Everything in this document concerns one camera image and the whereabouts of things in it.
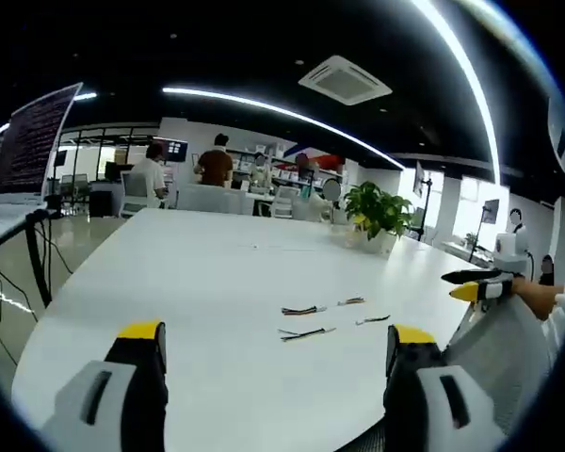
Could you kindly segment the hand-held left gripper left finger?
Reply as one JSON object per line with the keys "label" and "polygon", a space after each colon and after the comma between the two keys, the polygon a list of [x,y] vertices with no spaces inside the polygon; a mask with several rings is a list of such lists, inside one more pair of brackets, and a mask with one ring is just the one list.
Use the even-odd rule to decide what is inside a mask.
{"label": "hand-held left gripper left finger", "polygon": [[124,328],[56,393],[41,437],[52,451],[163,451],[166,374],[166,324]]}

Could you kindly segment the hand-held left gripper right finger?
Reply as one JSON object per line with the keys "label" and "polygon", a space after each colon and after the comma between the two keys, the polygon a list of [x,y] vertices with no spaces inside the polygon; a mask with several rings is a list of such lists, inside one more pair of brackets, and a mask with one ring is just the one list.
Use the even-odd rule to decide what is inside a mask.
{"label": "hand-held left gripper right finger", "polygon": [[387,451],[494,451],[506,438],[492,399],[416,328],[388,327],[383,407]]}

